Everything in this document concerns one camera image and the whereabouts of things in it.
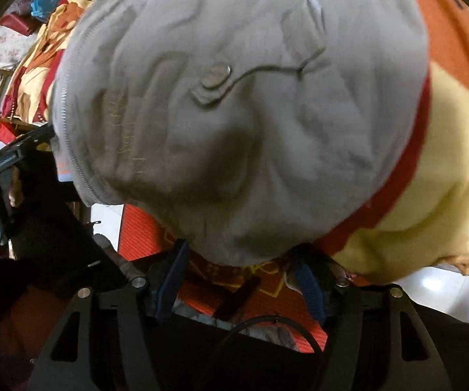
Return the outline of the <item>beige grey jacket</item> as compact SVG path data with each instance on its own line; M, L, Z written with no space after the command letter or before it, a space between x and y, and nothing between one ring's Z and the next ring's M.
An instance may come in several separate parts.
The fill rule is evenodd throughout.
M52 150L85 203L257 264L386 183L427 69L416 0L96 0L53 83Z

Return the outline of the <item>blue plastic bag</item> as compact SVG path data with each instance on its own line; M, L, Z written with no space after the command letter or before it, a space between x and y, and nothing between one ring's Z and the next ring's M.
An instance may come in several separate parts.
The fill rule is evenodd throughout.
M31 0L31 16L46 23L61 0Z

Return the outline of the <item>red hanging bag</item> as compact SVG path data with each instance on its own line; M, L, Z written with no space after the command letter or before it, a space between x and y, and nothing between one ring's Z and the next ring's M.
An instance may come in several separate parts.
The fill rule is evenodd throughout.
M30 14L21 15L16 12L0 18L0 25L9 28L22 36L31 36L40 29L42 23Z

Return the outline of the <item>orange red yellow blanket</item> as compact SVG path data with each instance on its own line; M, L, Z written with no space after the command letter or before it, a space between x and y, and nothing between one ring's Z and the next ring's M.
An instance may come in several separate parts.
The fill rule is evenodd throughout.
M56 73L77 21L96 0L63 0L61 25L15 75L17 115L52 123ZM345 221L309 243L372 283L441 263L469 275L469 5L416 0L428 69L408 145L386 183Z

